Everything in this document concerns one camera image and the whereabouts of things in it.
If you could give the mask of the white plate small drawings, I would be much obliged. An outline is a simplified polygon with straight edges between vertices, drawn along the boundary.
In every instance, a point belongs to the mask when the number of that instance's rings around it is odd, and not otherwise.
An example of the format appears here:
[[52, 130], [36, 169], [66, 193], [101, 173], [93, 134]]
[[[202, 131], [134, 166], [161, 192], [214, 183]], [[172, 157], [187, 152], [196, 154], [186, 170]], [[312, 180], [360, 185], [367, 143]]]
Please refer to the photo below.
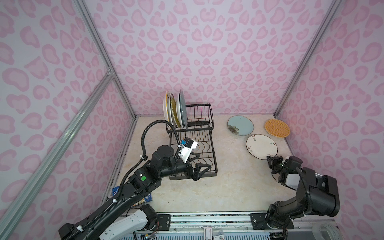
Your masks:
[[267, 160], [267, 157], [275, 157], [278, 153], [276, 142], [270, 137], [261, 134], [248, 137], [246, 148], [252, 156], [260, 160]]

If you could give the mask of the orange woven tray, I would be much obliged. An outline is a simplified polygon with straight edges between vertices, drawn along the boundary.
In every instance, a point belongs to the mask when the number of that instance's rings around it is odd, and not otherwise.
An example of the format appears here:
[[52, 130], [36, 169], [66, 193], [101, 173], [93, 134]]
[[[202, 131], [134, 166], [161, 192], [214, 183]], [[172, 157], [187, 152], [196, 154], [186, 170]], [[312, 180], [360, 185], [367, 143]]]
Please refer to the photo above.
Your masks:
[[290, 135], [291, 129], [285, 122], [277, 119], [269, 119], [265, 122], [266, 131], [278, 138], [286, 138]]

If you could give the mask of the green woven bamboo tray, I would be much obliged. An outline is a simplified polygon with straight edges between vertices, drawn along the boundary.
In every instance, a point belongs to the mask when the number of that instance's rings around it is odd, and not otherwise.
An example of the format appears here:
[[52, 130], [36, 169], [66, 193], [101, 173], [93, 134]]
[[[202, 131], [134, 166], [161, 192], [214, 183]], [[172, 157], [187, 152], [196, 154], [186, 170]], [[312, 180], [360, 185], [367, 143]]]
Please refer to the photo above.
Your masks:
[[172, 116], [174, 126], [176, 128], [180, 128], [181, 124], [177, 115], [176, 100], [173, 94], [171, 94], [170, 96], [170, 104], [171, 104], [171, 116]]

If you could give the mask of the grey blue plate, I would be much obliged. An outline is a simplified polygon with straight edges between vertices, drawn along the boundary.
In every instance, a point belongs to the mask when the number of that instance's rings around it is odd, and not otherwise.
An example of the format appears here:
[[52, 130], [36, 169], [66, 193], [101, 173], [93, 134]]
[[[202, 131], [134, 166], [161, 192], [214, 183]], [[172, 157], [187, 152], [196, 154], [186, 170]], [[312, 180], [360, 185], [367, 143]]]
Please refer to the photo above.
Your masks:
[[180, 90], [180, 108], [183, 125], [186, 128], [188, 126], [187, 107], [185, 102], [185, 96], [183, 90]]

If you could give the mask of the pale blue flower plate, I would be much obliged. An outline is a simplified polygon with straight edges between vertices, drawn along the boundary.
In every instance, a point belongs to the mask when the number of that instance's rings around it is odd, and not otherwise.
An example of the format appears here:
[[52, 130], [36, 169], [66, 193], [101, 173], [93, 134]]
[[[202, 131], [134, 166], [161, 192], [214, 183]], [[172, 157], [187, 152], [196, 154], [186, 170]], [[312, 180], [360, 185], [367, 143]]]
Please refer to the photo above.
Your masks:
[[254, 130], [253, 122], [244, 116], [232, 116], [227, 122], [227, 127], [231, 133], [238, 136], [250, 135]]

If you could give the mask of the white plate orange sunburst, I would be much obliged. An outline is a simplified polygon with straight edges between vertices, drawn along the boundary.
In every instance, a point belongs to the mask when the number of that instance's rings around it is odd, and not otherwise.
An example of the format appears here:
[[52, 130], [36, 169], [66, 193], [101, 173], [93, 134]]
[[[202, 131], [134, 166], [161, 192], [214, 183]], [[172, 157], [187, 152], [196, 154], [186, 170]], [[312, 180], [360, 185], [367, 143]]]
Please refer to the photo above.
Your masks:
[[168, 109], [169, 122], [174, 126], [172, 107], [171, 107], [171, 94], [169, 92], [168, 92], [168, 96], [167, 96], [167, 109]]

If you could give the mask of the star plate yellow rim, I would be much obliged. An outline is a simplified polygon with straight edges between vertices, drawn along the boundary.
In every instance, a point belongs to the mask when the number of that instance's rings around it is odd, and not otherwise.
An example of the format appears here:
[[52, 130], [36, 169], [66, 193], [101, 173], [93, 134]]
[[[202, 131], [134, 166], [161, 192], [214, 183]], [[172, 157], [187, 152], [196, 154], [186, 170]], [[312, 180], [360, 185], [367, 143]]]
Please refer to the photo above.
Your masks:
[[169, 110], [168, 110], [168, 96], [169, 96], [169, 91], [166, 91], [164, 101], [163, 101], [163, 112], [164, 112], [165, 120], [172, 123], [172, 120], [170, 119], [170, 115], [169, 115]]

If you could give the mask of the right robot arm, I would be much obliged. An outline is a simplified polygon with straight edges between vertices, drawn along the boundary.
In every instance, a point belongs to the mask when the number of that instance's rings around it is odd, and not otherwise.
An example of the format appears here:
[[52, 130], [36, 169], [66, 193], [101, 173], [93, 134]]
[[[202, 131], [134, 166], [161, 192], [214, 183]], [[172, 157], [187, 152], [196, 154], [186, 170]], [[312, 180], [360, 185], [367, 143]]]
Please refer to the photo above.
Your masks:
[[278, 183], [288, 187], [289, 176], [299, 178], [295, 197], [270, 205], [266, 214], [271, 229], [285, 228], [292, 220], [309, 215], [336, 216], [341, 208], [337, 179], [318, 176], [313, 169], [302, 167], [303, 161], [295, 156], [267, 157], [271, 174], [279, 174]]

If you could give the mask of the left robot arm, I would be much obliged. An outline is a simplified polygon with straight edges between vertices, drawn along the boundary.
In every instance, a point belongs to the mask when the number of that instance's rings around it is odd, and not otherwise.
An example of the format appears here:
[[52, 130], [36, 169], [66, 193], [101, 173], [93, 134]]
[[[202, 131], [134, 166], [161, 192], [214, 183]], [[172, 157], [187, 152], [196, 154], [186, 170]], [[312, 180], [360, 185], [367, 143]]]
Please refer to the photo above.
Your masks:
[[64, 224], [59, 229], [59, 236], [62, 240], [109, 240], [119, 239], [127, 232], [152, 230], [157, 226], [157, 214], [152, 207], [140, 207], [127, 220], [119, 221], [118, 218], [157, 189], [164, 177], [183, 173], [188, 179], [197, 181], [211, 167], [201, 163], [192, 165], [182, 160], [171, 146], [160, 146], [151, 160], [122, 183], [111, 199], [83, 220]]

